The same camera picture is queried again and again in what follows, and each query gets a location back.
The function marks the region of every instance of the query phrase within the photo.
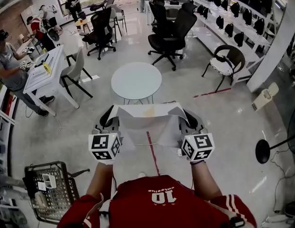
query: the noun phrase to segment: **red tape line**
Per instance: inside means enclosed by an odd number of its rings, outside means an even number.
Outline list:
[[[147,136],[148,136],[147,138],[148,138],[149,146],[150,146],[151,151],[152,151],[152,156],[153,156],[153,159],[154,159],[155,167],[156,167],[156,170],[157,170],[157,175],[160,176],[159,168],[157,166],[157,159],[156,159],[156,156],[155,156],[155,153],[154,153],[154,147],[152,145],[152,140],[151,140],[151,136],[150,136],[149,132],[147,132]]]

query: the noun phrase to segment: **floor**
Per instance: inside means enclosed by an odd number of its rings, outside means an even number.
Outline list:
[[[114,43],[117,51],[109,49],[97,60],[97,54],[85,56],[85,69],[94,76],[94,80],[85,80],[85,88],[93,94],[90,99],[76,87],[71,93],[80,104],[75,109],[59,94],[51,108],[57,116],[40,117],[35,113],[30,118],[31,110],[19,103],[11,143],[12,176],[22,178],[24,167],[52,161],[63,161],[69,172],[90,168],[76,178],[80,195],[84,195],[96,161],[88,152],[88,134],[91,133],[94,121],[99,114],[112,104],[122,104],[123,100],[111,92],[110,81],[113,73],[129,62],[152,63],[158,55],[149,56],[151,49],[148,35],[150,26],[146,25],[145,14],[138,13],[136,5],[124,6],[127,18],[128,34],[122,38],[118,33],[118,42]],[[60,43],[65,45],[66,54],[75,53],[81,45],[80,36],[72,24],[64,27]],[[221,89],[228,89],[217,94],[214,92],[221,75],[209,69],[204,78],[201,77],[211,54],[191,34],[187,36],[187,47],[184,59],[175,59],[176,72],[171,64],[163,59],[156,64],[162,74],[162,85],[154,95],[156,104],[177,101],[183,108],[201,117],[210,133],[213,134],[216,150],[207,161],[211,173],[224,194],[236,194],[251,209],[260,227],[263,220],[273,214],[275,186],[282,177],[281,170],[273,163],[261,165],[255,159],[255,145],[258,140],[266,138],[270,145],[282,141],[286,131],[280,114],[274,103],[263,110],[254,112],[251,103],[256,97],[249,92],[244,82],[236,84],[232,89],[226,80]],[[161,174],[169,174],[185,186],[191,188],[192,178],[190,165],[184,158],[179,158],[169,147],[154,145],[157,166]],[[276,155],[275,161],[282,165],[287,175],[293,172],[290,152]],[[147,175],[157,175],[156,166],[149,146],[138,146],[135,150],[122,152],[116,158],[114,175],[117,183],[135,179],[144,171]],[[280,182],[276,191],[276,208],[281,209],[284,200],[292,198],[293,182],[288,185]],[[17,205],[28,219],[28,227],[35,228],[35,219],[27,201],[18,201]],[[40,223],[40,228],[55,227]]]

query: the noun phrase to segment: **jeans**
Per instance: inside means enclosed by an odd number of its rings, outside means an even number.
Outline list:
[[[12,177],[0,174],[0,196],[14,200],[30,200],[26,192],[17,191],[8,186],[26,188],[22,180],[16,180]]]

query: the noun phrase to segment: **shelf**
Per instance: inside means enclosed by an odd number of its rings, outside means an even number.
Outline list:
[[[11,118],[13,116],[13,112],[14,112],[14,108],[15,108],[15,104],[16,104],[17,99],[18,98],[14,95],[13,99],[12,99],[12,104],[11,104],[11,107],[10,107],[10,111],[9,111],[9,117],[11,117]]]
[[[245,56],[246,62],[255,62],[259,59],[257,54],[251,49],[249,45],[247,45],[246,42],[243,42],[242,47],[238,47],[236,42],[234,41],[234,35],[235,32],[233,32],[233,37],[229,38],[227,34],[225,34],[224,29],[219,29],[216,24],[216,18],[212,16],[211,14],[208,14],[208,19],[205,19],[203,16],[199,15],[198,13],[195,13],[197,18],[202,21],[205,25],[207,25],[213,33],[217,34],[226,44],[232,45],[236,48],[238,48]]]
[[[242,31],[247,37],[250,38],[255,44],[262,46],[270,46],[270,42],[266,40],[263,36],[260,36],[256,33],[256,30],[250,26],[246,25],[243,20],[242,14],[239,14],[237,18],[234,17],[234,14],[231,11],[226,11],[222,7],[216,6],[213,2],[209,2],[206,0],[193,0],[196,3],[203,5],[206,8],[211,10],[211,13],[217,18],[219,15],[224,18],[225,22],[233,23],[233,25]]]
[[[7,87],[3,85],[0,90],[0,109],[2,108],[6,92],[7,92]]]
[[[214,33],[207,27],[193,26],[191,31],[212,53],[215,52],[216,48],[224,45],[224,42],[214,35]]]
[[[239,1],[239,0],[232,0],[234,2],[238,2],[239,5],[243,6],[244,8],[250,9],[254,14],[256,14],[258,17],[263,18],[264,20],[268,19],[266,16],[264,16],[263,14],[261,14],[260,12],[256,11],[255,9],[253,9],[252,7],[250,7],[249,5]]]

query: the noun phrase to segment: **paper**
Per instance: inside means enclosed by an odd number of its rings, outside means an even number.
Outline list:
[[[46,185],[45,185],[45,183],[38,181],[38,189],[40,191],[46,191]]]

